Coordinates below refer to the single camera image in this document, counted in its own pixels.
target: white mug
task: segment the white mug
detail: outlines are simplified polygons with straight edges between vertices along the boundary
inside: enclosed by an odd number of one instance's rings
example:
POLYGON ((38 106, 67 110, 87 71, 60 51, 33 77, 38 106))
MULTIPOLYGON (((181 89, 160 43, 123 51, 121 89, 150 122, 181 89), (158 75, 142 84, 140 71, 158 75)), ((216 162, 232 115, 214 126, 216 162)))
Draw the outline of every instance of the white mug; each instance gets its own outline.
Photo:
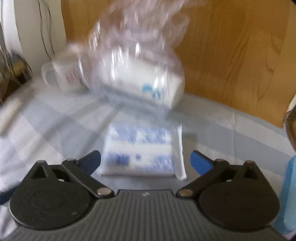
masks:
POLYGON ((41 74, 48 87, 58 85, 63 92, 86 89, 76 55, 63 56, 45 63, 41 68, 41 74))

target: white and blue packet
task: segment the white and blue packet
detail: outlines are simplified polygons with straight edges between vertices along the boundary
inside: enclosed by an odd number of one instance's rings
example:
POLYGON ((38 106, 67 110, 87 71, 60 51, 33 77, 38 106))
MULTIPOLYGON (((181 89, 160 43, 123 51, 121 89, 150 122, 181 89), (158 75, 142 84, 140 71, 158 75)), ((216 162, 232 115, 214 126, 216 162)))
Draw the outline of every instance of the white and blue packet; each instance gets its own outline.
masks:
POLYGON ((182 127, 110 125, 98 173, 185 180, 182 127))

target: mug handle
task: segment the mug handle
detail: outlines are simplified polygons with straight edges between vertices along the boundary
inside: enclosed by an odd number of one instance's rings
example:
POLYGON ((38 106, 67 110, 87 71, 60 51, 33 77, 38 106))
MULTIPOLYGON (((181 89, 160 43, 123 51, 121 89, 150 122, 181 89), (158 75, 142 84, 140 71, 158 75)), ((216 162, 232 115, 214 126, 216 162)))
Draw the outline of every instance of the mug handle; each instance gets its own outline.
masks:
POLYGON ((47 62, 47 63, 43 64, 41 67, 41 76, 42 76, 42 79, 47 87, 51 87, 51 86, 47 82, 46 75, 48 72, 53 71, 53 70, 54 70, 54 66, 53 66, 52 62, 47 62))

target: wooden wall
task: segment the wooden wall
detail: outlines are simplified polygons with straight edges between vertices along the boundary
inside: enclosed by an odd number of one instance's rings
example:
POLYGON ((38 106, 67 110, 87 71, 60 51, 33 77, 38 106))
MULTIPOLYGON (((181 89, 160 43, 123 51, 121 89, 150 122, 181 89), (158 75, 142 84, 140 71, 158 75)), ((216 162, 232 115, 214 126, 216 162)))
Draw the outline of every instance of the wooden wall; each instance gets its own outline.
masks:
MULTIPOLYGON (((109 0, 62 0, 67 39, 85 39, 109 0)), ((296 93, 296 6, 289 0, 207 0, 176 48, 186 91, 282 127, 296 93)))

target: plastic bag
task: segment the plastic bag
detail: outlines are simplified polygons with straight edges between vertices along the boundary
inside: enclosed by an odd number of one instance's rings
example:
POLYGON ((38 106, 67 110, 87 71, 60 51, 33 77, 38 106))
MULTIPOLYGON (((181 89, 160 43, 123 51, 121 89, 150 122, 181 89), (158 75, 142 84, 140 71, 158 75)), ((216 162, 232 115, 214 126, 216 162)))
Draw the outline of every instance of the plastic bag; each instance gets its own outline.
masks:
POLYGON ((88 88, 120 103, 171 110, 184 94, 183 68, 172 46, 182 41, 189 24, 189 18, 178 13, 187 1, 112 4, 80 58, 88 88))
POLYGON ((98 173, 186 179, 182 127, 111 125, 98 173))

